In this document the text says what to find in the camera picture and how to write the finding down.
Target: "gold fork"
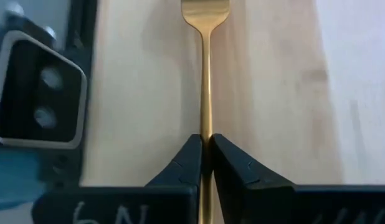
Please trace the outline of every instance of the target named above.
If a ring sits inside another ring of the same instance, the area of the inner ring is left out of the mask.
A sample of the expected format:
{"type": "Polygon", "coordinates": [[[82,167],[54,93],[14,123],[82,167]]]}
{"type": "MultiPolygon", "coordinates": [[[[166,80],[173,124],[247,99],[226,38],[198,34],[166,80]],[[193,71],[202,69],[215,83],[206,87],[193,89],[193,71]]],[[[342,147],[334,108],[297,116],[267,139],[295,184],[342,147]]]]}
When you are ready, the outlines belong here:
{"type": "Polygon", "coordinates": [[[211,34],[222,24],[230,12],[230,0],[181,0],[181,12],[188,24],[202,37],[202,84],[200,134],[204,143],[204,168],[202,170],[199,194],[199,223],[213,223],[212,170],[209,139],[212,130],[211,98],[211,34]]]}

